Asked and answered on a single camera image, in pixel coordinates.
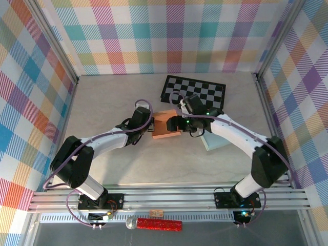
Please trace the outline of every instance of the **black and white checkered board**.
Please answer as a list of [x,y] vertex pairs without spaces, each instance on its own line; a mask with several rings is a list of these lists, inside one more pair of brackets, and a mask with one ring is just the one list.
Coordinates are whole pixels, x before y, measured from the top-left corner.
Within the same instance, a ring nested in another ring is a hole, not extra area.
[[[179,91],[184,96],[196,94],[207,108],[216,107],[223,109],[226,85],[168,75],[160,101],[169,103],[172,91]],[[172,101],[177,104],[181,99],[181,96],[173,95]]]

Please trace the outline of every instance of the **small wooden object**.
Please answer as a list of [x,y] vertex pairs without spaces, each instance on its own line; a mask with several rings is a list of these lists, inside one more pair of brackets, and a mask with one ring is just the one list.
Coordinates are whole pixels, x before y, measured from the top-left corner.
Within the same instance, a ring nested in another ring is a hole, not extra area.
[[149,217],[163,218],[164,211],[163,210],[151,210],[151,211],[149,211]]
[[156,112],[154,117],[154,131],[152,132],[153,139],[159,139],[164,137],[173,137],[181,135],[181,131],[169,132],[166,129],[166,122],[169,118],[177,116],[174,109]]

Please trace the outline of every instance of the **white robotic arm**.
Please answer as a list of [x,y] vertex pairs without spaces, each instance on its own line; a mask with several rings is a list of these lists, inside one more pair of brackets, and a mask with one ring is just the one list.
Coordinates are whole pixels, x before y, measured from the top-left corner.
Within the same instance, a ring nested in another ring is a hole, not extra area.
[[[266,145],[270,145],[286,157],[282,141],[278,137],[267,138],[258,135],[231,120],[220,109],[207,109],[197,95],[182,100],[180,108],[184,114],[168,120],[167,129],[169,131],[180,129],[191,133],[197,132],[198,129],[207,130],[224,137],[252,159],[251,173],[237,183],[229,193],[229,199],[237,206],[243,205],[243,202],[250,197],[254,199],[256,192],[270,187],[287,171],[287,167],[281,159],[266,147]],[[108,194],[107,189],[89,175],[90,165],[94,158],[106,151],[136,144],[150,124],[139,131],[131,132],[131,129],[145,125],[150,117],[151,113],[147,108],[138,107],[132,118],[126,119],[107,133],[82,139],[71,136],[65,140],[52,161],[50,169],[54,172],[74,150],[80,145],[84,145],[77,153],[76,159],[69,160],[67,165],[57,173],[57,176],[71,188],[84,194],[81,196],[79,208],[106,209],[109,208],[107,204],[109,200],[123,203],[124,194]]]
[[178,129],[184,132],[197,132],[198,129],[224,137],[243,150],[252,160],[252,170],[231,189],[231,196],[236,204],[241,204],[252,194],[269,188],[278,180],[288,167],[282,141],[259,135],[234,122],[220,109],[207,109],[197,95],[180,101],[178,105],[182,116],[174,116],[167,122],[169,131]]

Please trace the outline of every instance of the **metal frame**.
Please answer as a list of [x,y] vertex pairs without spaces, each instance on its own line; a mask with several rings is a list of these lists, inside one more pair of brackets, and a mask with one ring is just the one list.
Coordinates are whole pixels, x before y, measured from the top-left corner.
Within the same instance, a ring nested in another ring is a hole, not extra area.
[[74,49],[73,44],[70,41],[70,38],[57,14],[57,11],[52,3],[52,0],[43,0],[43,4],[46,7],[49,17],[51,18],[51,20],[53,21],[54,25],[56,26],[59,34],[61,35],[61,37],[63,39],[63,43],[66,46],[66,49],[68,50],[68,52],[72,56],[72,59],[75,62],[75,72],[78,75],[86,74],[84,67],[76,53],[76,50]]
[[72,81],[76,84],[78,82],[78,75],[75,72],[70,60],[66,56],[65,51],[60,45],[55,33],[53,32],[48,20],[45,18],[44,13],[36,0],[24,0],[25,4],[31,11],[32,16],[35,18],[37,24],[40,26],[43,34],[49,42],[51,48],[56,53],[59,61],[63,65],[66,73]]
[[[269,128],[271,133],[274,133],[275,135],[278,135],[278,130],[276,125],[274,124],[272,112],[270,110],[270,105],[268,102],[268,99],[265,97],[265,91],[263,87],[263,80],[261,77],[258,77],[257,74],[254,74],[254,82],[256,85],[256,88],[258,90],[258,94],[261,99],[262,107],[264,109],[264,113],[266,116],[266,119],[269,124]],[[293,181],[291,183],[292,187],[296,187],[295,182]],[[306,240],[308,242],[308,245],[311,246],[319,246],[323,245],[322,237],[320,236],[319,230],[316,226],[316,223],[314,221],[314,216],[312,211],[309,210],[298,210],[299,218],[302,224],[302,228],[306,237]]]
[[[213,191],[217,187],[224,188],[226,192],[235,183],[210,184],[126,184],[106,186],[109,193],[124,193],[124,206],[122,212],[148,212],[151,209],[165,212],[214,212],[236,211],[238,209],[216,209]],[[54,189],[48,192],[36,192],[32,199],[30,213],[62,213],[66,212],[66,196],[70,189]],[[295,190],[289,186],[277,184],[266,189],[268,210],[303,210],[309,209],[310,204],[304,190]],[[77,210],[78,196],[69,198],[69,207]]]
[[274,57],[276,56],[281,44],[285,40],[286,36],[288,35],[292,25],[295,22],[296,17],[298,16],[299,12],[301,11],[303,5],[305,4],[306,0],[296,0],[294,1],[291,10],[289,11],[286,19],[282,23],[282,27],[279,30],[278,35],[276,36],[270,50],[268,51],[265,60],[258,72],[260,78],[263,77],[267,69],[269,68],[270,64],[272,63]]
[[41,214],[27,213],[22,229],[22,235],[19,238],[18,246],[30,246],[34,244],[40,218]]
[[[71,102],[68,106],[68,110],[67,110],[67,116],[66,116],[66,119],[64,121],[64,125],[63,125],[63,130],[61,131],[62,134],[60,135],[59,137],[59,142],[58,142],[58,146],[56,148],[56,152],[53,153],[53,156],[52,158],[54,158],[55,154],[58,152],[58,150],[60,149],[60,147],[62,146],[63,142],[64,142],[64,139],[65,139],[65,132],[66,132],[66,129],[67,129],[67,125],[68,125],[68,122],[69,122],[69,119],[70,119],[70,115],[71,115],[71,112],[72,112],[72,107],[73,107],[73,103],[74,103],[74,99],[75,99],[75,95],[76,95],[76,90],[77,90],[77,85],[78,85],[78,82],[76,82],[76,84],[74,84],[73,86],[73,89],[72,89],[72,99],[71,99]],[[49,177],[50,176],[50,169],[47,171],[47,175],[46,177]],[[49,184],[52,184],[53,182],[53,179],[52,178],[49,182]]]

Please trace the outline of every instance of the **plaid wallpaper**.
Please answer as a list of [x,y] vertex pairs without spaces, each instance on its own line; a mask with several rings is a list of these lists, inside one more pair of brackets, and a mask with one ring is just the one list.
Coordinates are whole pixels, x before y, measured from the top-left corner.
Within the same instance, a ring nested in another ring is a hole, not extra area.
[[0,245],[17,245],[71,101],[70,81],[23,0],[0,1]]
[[292,0],[39,2],[75,68],[97,75],[254,71]]
[[297,186],[328,245],[328,0],[307,0],[264,79]]
[[266,48],[265,48],[264,52],[262,53],[262,56],[260,58],[260,61],[257,64],[257,67],[255,69],[255,72],[256,73],[262,67],[263,62],[264,62],[264,60],[267,57],[266,55],[268,54],[268,51],[271,49],[274,41],[276,40],[276,37],[277,37],[277,35],[278,35],[279,31],[280,31],[280,28],[283,26],[283,22],[286,19],[287,15],[289,14],[289,12],[291,10],[291,7],[292,7],[292,5],[293,5],[294,2],[295,2],[295,0],[289,0],[288,1],[288,4],[286,5],[286,7],[285,7],[285,9],[284,9],[284,11],[283,11],[283,13],[282,13],[282,15],[280,17],[277,26],[276,26],[275,30],[272,32],[271,37],[270,37],[270,39],[269,39],[269,41],[268,41],[268,43],[266,45]]

